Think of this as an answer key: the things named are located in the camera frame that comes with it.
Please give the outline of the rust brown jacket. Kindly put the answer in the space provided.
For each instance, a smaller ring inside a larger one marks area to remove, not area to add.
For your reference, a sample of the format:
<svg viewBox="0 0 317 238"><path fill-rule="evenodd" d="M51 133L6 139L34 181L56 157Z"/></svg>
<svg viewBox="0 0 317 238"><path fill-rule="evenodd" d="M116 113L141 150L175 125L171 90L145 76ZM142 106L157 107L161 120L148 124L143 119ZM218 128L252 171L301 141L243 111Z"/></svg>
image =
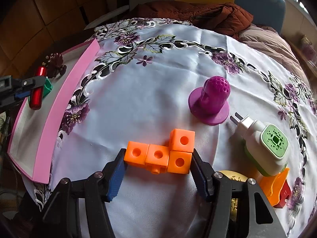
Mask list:
<svg viewBox="0 0 317 238"><path fill-rule="evenodd" d="M254 16L234 3L199 4L181 1L153 1L137 5L131 17L169 18L188 21L192 25L222 35L238 38L238 33L247 29Z"/></svg>

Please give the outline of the small red block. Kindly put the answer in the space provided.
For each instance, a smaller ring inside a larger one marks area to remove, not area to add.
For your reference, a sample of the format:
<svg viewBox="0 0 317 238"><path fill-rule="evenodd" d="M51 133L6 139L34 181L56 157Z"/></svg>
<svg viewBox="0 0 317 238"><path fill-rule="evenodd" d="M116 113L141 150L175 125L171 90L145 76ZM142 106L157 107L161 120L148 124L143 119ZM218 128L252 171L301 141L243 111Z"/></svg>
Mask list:
<svg viewBox="0 0 317 238"><path fill-rule="evenodd" d="M281 189L281 192L279 194L279 202L278 202L278 204L276 204L274 206L274 208L283 208L286 205L286 203L287 203L288 199L290 198L290 196L291 196L291 189L290 189L290 187L288 185L288 182L285 181L284 185L283 185L283 187Z"/></svg>

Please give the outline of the dark red flower ornament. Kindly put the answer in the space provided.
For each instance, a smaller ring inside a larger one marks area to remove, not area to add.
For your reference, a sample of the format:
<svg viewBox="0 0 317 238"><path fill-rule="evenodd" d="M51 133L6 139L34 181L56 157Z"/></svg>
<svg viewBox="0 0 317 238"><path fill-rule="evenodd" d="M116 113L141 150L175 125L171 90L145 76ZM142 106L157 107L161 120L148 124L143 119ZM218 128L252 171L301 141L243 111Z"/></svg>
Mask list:
<svg viewBox="0 0 317 238"><path fill-rule="evenodd" d="M46 56L42 65L46 68L46 76L49 79L55 78L57 75L63 76L67 70L67 66L63 64L63 56L61 53L51 53Z"/></svg>

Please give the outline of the pink rimmed storage tray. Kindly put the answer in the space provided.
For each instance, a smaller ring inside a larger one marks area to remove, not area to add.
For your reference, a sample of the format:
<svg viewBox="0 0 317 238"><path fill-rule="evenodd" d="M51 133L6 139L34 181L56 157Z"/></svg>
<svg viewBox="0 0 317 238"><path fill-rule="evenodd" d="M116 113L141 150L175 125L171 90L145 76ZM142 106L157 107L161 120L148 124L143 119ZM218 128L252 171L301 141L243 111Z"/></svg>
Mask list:
<svg viewBox="0 0 317 238"><path fill-rule="evenodd" d="M52 91L40 110L24 100L12 128L8 156L31 181L47 184L57 133L74 90L100 49L97 40L84 42L63 54L67 70L52 80Z"/></svg>

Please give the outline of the yellow embossed oval object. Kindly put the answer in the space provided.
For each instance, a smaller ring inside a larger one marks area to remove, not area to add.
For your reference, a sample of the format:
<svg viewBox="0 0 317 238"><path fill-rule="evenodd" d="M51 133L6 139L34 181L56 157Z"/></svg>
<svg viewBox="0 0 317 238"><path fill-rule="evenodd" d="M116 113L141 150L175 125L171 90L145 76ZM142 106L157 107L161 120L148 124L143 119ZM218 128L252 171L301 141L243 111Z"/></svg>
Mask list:
<svg viewBox="0 0 317 238"><path fill-rule="evenodd" d="M220 172L226 177L228 177L230 180L245 182L248 179L247 176L235 171L220 170ZM234 196L232 195L231 202L230 202L230 220L232 220L233 222L236 222L237 213L238 213L238 199L234 198Z"/></svg>

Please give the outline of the white green plug-in device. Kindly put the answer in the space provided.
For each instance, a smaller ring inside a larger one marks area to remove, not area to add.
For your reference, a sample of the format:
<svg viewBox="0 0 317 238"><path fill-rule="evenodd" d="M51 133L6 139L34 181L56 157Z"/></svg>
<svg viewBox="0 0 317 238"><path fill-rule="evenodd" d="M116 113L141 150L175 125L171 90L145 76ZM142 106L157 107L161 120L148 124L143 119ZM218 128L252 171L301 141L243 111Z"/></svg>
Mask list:
<svg viewBox="0 0 317 238"><path fill-rule="evenodd" d="M237 112L230 116L236 132L243 138L244 150L262 176L276 176L287 166L290 144L285 134L271 123L242 117Z"/></svg>

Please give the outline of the green plastic bracket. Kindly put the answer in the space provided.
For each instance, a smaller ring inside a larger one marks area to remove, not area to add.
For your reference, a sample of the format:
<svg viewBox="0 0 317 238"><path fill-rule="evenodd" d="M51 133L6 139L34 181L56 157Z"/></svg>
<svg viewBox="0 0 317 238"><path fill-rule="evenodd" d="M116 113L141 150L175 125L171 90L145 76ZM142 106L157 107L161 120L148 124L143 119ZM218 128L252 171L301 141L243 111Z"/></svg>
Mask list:
<svg viewBox="0 0 317 238"><path fill-rule="evenodd" d="M44 86L42 87L43 91L42 91L42 100L45 99L45 97L52 91L53 89L53 85L51 83L51 81L49 80L48 77L46 77L46 82L44 84Z"/></svg>

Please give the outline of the white floral embroidered tablecloth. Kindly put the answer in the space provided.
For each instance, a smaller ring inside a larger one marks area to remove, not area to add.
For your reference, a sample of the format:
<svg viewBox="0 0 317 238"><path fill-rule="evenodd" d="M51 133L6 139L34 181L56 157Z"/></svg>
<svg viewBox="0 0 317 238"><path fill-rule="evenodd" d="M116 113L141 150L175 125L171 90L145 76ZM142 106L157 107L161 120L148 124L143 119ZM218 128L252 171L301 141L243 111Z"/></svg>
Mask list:
<svg viewBox="0 0 317 238"><path fill-rule="evenodd" d="M230 112L276 125L288 138L291 197L276 214L287 237L303 235L316 213L316 94L299 74L237 40L188 22L133 18L95 28L96 57L74 90L53 152L48 184L24 178L42 208L61 178L102 170L129 141L166 146L175 129L215 170L259 176L230 120L201 123L188 96L212 76L228 80Z"/></svg>

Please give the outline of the orange linked cube blocks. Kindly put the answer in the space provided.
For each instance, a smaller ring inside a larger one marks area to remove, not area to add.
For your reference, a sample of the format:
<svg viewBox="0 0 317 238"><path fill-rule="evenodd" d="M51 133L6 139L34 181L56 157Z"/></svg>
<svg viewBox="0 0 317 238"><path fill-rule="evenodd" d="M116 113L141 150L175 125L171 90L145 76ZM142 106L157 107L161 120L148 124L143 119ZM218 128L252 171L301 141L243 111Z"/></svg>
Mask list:
<svg viewBox="0 0 317 238"><path fill-rule="evenodd" d="M174 129L170 132L169 145L161 146L130 141L124 161L128 165L144 168L152 174L184 174L190 171L195 148L195 132Z"/></svg>

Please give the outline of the orange plastic clip piece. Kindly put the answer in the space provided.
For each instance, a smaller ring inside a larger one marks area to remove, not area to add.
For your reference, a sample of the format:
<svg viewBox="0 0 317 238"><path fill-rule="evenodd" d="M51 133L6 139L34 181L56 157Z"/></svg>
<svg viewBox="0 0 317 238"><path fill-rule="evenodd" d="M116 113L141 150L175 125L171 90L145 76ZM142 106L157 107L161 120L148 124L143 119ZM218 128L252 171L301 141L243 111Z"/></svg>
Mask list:
<svg viewBox="0 0 317 238"><path fill-rule="evenodd" d="M260 181L260 187L272 207L279 202L279 194L284 182L287 180L289 171L289 168L285 168L284 171L276 176L263 177Z"/></svg>

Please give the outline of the pinkish beige quilt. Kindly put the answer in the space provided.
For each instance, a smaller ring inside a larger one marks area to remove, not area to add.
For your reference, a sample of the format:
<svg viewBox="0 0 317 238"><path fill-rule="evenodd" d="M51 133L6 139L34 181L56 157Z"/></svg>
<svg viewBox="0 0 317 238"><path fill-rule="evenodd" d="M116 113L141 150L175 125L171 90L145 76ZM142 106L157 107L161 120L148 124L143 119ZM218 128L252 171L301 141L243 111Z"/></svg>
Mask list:
<svg viewBox="0 0 317 238"><path fill-rule="evenodd" d="M272 27L251 24L247 29L238 33L238 41L273 58L310 86L308 78L290 45Z"/></svg>

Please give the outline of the red metallic cylinder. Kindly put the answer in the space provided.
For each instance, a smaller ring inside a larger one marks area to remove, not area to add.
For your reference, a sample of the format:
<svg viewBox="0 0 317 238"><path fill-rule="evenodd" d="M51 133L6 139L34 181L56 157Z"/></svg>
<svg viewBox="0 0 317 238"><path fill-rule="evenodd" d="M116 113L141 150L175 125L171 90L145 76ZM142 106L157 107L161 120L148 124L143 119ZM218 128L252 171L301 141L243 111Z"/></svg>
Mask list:
<svg viewBox="0 0 317 238"><path fill-rule="evenodd" d="M34 88L31 91L30 100L29 100L29 106L32 110L39 110L42 105L42 95L44 90L44 85L46 82L46 76L47 76L47 68L45 66L40 66L35 71L35 76L41 76L43 81L42 85L40 85L37 88Z"/></svg>

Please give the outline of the purple perforated cone toy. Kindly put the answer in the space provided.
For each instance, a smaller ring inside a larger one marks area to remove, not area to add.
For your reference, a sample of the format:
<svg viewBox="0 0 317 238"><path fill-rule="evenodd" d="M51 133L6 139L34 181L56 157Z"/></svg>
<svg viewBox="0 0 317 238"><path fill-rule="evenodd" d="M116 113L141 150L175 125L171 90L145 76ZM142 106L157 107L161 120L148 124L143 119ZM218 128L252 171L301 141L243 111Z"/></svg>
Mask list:
<svg viewBox="0 0 317 238"><path fill-rule="evenodd" d="M221 76L213 76L194 89L188 98L190 112L203 124L219 125L229 115L230 84Z"/></svg>

